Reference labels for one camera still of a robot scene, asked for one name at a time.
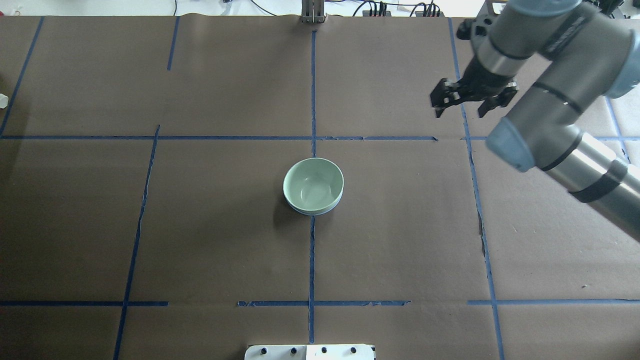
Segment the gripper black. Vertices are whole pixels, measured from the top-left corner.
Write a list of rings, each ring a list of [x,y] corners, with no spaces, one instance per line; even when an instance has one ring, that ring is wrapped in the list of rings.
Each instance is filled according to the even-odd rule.
[[[483,118],[497,107],[507,107],[518,91],[519,86],[512,76],[489,71],[478,56],[474,55],[460,80],[439,80],[430,93],[430,104],[435,117],[439,119],[449,107],[464,104],[466,101],[482,101],[477,114],[479,118]]]

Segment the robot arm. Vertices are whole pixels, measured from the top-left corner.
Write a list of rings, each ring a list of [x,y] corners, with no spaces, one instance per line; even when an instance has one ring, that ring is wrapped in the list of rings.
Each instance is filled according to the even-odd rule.
[[[549,65],[489,133],[487,148],[521,173],[537,167],[638,240],[638,167],[576,125],[597,98],[638,86],[638,28],[582,0],[508,0],[499,14],[466,19],[456,35],[470,41],[473,57],[460,79],[443,78],[430,93],[436,116],[468,101],[480,103],[479,117],[507,107],[518,72],[544,57]]]

